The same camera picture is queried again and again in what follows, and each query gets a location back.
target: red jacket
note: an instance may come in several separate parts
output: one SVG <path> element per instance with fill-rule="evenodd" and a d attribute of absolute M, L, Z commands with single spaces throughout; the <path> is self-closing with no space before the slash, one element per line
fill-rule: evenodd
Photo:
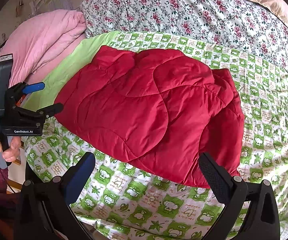
<path fill-rule="evenodd" d="M 208 187 L 197 163 L 208 152 L 238 174 L 244 115 L 228 69 L 174 49 L 102 46 L 55 102 L 64 104 L 56 117 L 68 130 L 141 170 Z"/>

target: floral bedspread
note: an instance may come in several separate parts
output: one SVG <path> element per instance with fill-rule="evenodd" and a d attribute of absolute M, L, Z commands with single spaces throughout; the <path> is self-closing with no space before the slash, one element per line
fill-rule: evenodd
<path fill-rule="evenodd" d="M 262 57 L 288 71 L 288 28 L 247 0 L 84 0 L 87 37 L 160 31 Z"/>
<path fill-rule="evenodd" d="M 281 239 L 288 237 L 288 73 L 237 49 L 168 33 L 122 32 L 110 46 L 140 52 L 178 49 L 212 69 L 228 68 L 245 114 L 238 171 L 245 181 L 271 182 L 279 210 Z M 92 147 L 51 118 L 42 137 L 25 142 L 27 160 L 44 181 L 63 175 L 85 152 L 96 166 L 71 208 L 79 220 L 110 239 L 200 239 L 222 205 L 209 189 L 187 187 L 137 169 Z M 235 236 L 243 209 L 228 238 Z"/>

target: bed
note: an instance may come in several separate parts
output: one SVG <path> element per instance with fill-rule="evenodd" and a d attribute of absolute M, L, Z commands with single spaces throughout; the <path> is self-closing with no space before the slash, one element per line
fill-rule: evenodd
<path fill-rule="evenodd" d="M 228 68 L 245 115 L 238 171 L 245 181 L 271 181 L 281 239 L 287 239 L 288 27 L 247 0 L 84 0 L 81 7 L 88 39 L 80 38 L 71 54 L 52 57 L 57 68 L 32 79 L 48 74 L 46 89 L 24 106 L 37 110 L 52 104 L 102 45 L 134 52 L 178 49 L 210 68 Z M 110 239 L 200 239 L 223 208 L 211 190 L 177 184 L 113 159 L 56 118 L 44 125 L 42 137 L 27 138 L 24 147 L 28 164 L 44 182 L 63 175 L 85 152 L 94 153 L 95 170 L 71 208 L 80 221 Z M 109 177 L 101 178 L 101 171 Z M 130 194 L 134 188 L 140 190 L 136 197 Z M 163 212 L 168 198 L 177 206 L 171 216 Z M 247 207 L 245 203 L 228 238 L 237 234 Z"/>
<path fill-rule="evenodd" d="M 135 52 L 154 48 L 179 49 L 211 68 L 231 70 L 246 116 L 238 171 L 245 181 L 260 182 L 262 179 L 268 179 L 272 182 L 280 214 L 281 239 L 286 239 L 288 237 L 288 73 L 260 57 L 174 34 L 120 32 L 114 34 L 109 45 Z M 89 51 L 83 47 L 80 44 L 76 48 L 76 53 L 82 55 L 83 50 Z M 60 64 L 57 74 L 48 76 L 45 80 L 46 86 L 58 80 L 65 65 L 65 62 Z M 31 97 L 27 107 L 40 107 L 48 103 L 43 102 L 36 106 L 37 101 Z M 201 237 L 205 235 L 222 209 L 222 205 L 216 201 L 211 190 L 176 184 L 115 160 L 69 132 L 55 118 L 46 123 L 41 138 L 33 137 L 26 140 L 25 150 L 28 163 L 43 181 L 49 181 L 53 176 L 63 174 L 85 152 L 94 153 L 96 170 L 85 185 L 79 201 L 71 207 L 81 221 L 93 225 L 111 239 L 139 239 L 143 236 L 148 239 L 159 237 L 169 239 L 176 237 L 174 232 L 179 233 L 176 231 L 178 226 L 185 227 L 180 239 Z M 101 171 L 109 174 L 109 178 L 103 180 L 100 177 Z M 141 190 L 137 198 L 132 198 L 127 193 L 134 186 Z M 178 199 L 181 204 L 173 217 L 164 217 L 161 215 L 163 212 L 159 211 L 159 202 L 168 197 L 172 200 Z M 229 237 L 236 235 L 246 211 L 247 203 Z M 139 220 L 138 212 L 146 212 L 149 216 Z"/>

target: pink blanket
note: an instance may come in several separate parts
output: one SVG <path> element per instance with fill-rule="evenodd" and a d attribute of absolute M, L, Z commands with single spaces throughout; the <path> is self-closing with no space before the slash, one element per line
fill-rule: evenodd
<path fill-rule="evenodd" d="M 23 82 L 60 55 L 86 29 L 81 12 L 56 10 L 23 22 L 9 37 L 0 52 L 13 54 L 9 86 Z"/>

